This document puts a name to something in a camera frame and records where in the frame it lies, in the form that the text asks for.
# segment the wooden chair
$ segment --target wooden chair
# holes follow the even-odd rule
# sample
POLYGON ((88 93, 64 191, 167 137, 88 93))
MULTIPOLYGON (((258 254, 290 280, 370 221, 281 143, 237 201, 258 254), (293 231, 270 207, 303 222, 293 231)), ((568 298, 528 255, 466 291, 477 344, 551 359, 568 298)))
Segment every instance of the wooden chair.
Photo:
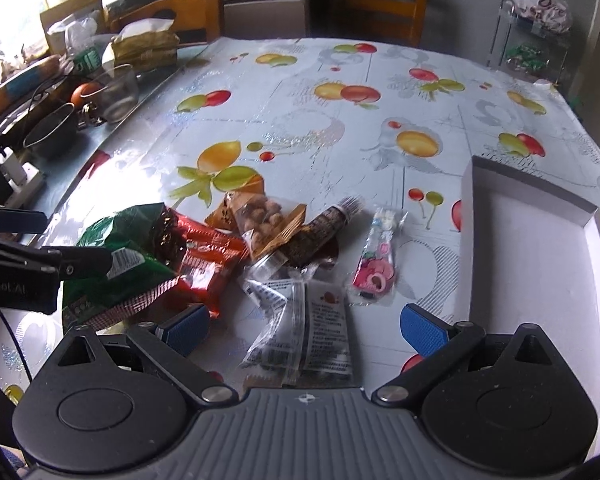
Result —
MULTIPOLYGON (((125 25, 145 18, 168 18, 173 20, 171 29, 175 33, 204 30, 206 41, 221 35, 221 0, 156 0, 150 4, 120 16, 111 22, 111 31, 120 32, 125 25)), ((180 43, 194 43, 179 34, 180 43)))
POLYGON ((427 0, 333 0, 333 7, 333 17, 339 25, 362 34, 356 38, 389 38, 418 46, 427 0))

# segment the metal bolt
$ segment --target metal bolt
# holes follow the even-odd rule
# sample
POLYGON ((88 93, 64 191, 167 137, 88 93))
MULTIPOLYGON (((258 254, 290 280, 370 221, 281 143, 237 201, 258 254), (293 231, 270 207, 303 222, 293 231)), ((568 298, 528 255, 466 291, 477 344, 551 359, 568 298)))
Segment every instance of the metal bolt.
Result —
POLYGON ((378 399, 384 400, 384 402, 397 402, 409 397, 409 392, 402 386, 383 386, 376 393, 378 394, 378 399))
POLYGON ((234 393, 226 386, 210 386, 202 390, 201 396, 206 402, 226 402, 234 393))

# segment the barcode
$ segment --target barcode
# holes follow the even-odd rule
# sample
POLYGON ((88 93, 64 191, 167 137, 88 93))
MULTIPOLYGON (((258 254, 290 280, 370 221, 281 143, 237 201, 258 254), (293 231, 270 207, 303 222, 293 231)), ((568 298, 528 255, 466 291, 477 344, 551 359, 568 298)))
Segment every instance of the barcode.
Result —
POLYGON ((107 279, 112 280, 116 276, 128 270, 144 264, 144 256, 138 251, 123 247, 111 253, 111 268, 107 272, 107 279))

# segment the red plastic package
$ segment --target red plastic package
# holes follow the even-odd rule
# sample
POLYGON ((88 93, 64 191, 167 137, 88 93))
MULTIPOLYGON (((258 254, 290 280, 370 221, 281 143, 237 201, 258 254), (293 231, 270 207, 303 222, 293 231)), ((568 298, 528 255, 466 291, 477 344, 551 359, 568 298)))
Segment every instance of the red plastic package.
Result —
POLYGON ((241 238, 217 231, 179 213, 176 213, 176 217, 176 229, 186 241, 176 290, 193 295, 193 299, 204 303, 211 317, 216 318, 220 313, 220 295, 235 266, 249 256, 249 249, 241 238))

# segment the white tray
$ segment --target white tray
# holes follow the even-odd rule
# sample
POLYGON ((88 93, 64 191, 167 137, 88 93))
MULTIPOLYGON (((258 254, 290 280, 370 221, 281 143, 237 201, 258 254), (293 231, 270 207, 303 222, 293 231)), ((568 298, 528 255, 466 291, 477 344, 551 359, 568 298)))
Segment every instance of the white tray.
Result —
POLYGON ((600 453, 600 212, 573 193, 474 157, 462 178, 455 319, 490 333, 539 324, 598 412, 600 453))

